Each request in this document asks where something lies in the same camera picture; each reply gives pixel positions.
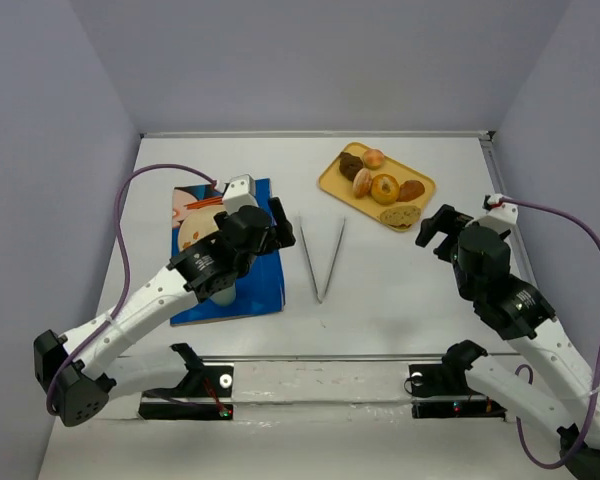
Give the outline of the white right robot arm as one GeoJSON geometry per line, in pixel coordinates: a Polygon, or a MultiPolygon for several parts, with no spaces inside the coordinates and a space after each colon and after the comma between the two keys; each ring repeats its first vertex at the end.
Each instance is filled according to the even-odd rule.
{"type": "MultiPolygon", "coordinates": [[[[444,234],[435,256],[449,263],[458,293],[470,302],[483,324],[523,359],[528,378],[504,369],[486,349],[471,340],[452,345],[437,364],[412,371],[405,389],[412,396],[482,394],[556,442],[559,458],[545,470],[566,468],[576,479],[600,479],[600,342],[589,364],[569,339],[555,309],[530,283],[511,272],[507,236],[524,202],[500,194],[486,196],[485,215],[467,216],[444,205],[422,221],[416,243],[426,246],[444,234]]],[[[552,214],[578,225],[600,254],[600,238],[578,218],[552,214]]]]}

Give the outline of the metal tongs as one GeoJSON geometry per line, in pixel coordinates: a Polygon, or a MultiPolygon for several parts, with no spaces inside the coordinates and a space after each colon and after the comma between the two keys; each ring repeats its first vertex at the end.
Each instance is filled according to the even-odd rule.
{"type": "Polygon", "coordinates": [[[298,217],[298,226],[314,297],[319,304],[323,304],[344,239],[346,218],[338,215],[304,215],[298,217]]]}

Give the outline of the oval golden bread roll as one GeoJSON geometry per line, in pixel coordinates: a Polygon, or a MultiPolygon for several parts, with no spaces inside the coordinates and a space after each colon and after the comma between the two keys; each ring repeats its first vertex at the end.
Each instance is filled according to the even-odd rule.
{"type": "Polygon", "coordinates": [[[368,168],[360,169],[352,181],[352,193],[355,198],[363,198],[369,194],[373,177],[368,168]]]}

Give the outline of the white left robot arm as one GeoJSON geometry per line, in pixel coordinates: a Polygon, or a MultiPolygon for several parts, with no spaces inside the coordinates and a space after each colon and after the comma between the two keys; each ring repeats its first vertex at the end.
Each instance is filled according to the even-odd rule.
{"type": "Polygon", "coordinates": [[[186,344],[169,347],[153,366],[124,353],[167,319],[230,289],[256,258],[294,245],[280,199],[267,203],[216,214],[216,231],[173,256],[123,305],[62,335],[38,335],[34,374],[49,414],[75,427],[116,397],[140,391],[163,397],[200,381],[204,366],[186,344]]]}

